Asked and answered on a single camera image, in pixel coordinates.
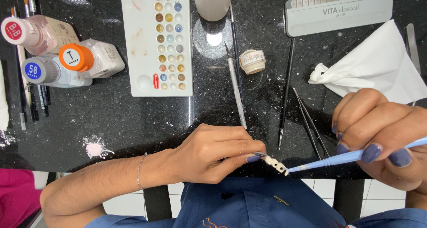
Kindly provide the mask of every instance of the jar lid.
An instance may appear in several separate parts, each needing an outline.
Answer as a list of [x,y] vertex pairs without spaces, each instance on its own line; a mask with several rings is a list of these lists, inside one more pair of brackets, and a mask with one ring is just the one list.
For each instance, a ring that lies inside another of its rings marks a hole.
[[25,78],[34,84],[49,84],[59,76],[58,66],[53,60],[38,56],[25,60],[21,71]]
[[94,57],[88,48],[71,43],[61,47],[59,60],[68,70],[84,72],[92,68]]
[[34,46],[40,39],[40,33],[31,21],[16,17],[5,18],[1,32],[7,42],[14,45]]

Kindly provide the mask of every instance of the hand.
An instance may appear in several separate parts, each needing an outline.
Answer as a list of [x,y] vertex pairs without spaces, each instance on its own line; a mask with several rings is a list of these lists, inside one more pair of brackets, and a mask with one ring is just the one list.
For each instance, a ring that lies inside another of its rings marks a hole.
[[389,102],[379,91],[364,88],[337,105],[332,131],[338,154],[364,149],[357,163],[372,178],[427,194],[427,146],[403,148],[427,136],[426,109]]
[[259,160],[252,154],[257,151],[266,152],[264,143],[253,140],[241,126],[201,124],[180,146],[168,150],[168,160],[175,181],[216,184],[240,166]]

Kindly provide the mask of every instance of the small jar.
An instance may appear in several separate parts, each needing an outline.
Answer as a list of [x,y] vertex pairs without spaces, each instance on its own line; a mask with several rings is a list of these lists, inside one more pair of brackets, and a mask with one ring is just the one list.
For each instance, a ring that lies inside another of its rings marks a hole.
[[21,72],[31,83],[59,88],[74,88],[92,84],[77,71],[67,70],[58,56],[35,56],[22,63]]
[[24,46],[35,56],[57,56],[63,45],[79,42],[70,24],[39,14],[25,19],[5,18],[1,31],[9,43]]
[[64,45],[59,51],[59,60],[65,68],[80,72],[86,78],[107,78],[125,68],[115,46],[92,39]]

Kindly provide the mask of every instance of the white paper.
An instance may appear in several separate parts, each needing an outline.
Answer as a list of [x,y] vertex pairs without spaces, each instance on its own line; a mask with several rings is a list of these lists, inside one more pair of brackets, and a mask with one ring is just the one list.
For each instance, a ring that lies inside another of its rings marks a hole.
[[0,62],[0,130],[5,131],[9,123],[9,112],[4,90],[3,67]]
[[401,104],[427,97],[427,87],[406,53],[394,20],[384,23],[332,67],[318,64],[308,83],[324,84],[340,96],[373,88]]

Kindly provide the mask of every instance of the ceramic paint palette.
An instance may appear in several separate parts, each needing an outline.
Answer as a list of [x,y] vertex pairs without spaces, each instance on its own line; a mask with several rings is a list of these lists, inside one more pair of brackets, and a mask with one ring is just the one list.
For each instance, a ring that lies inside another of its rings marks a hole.
[[192,96],[189,0],[122,0],[132,96]]

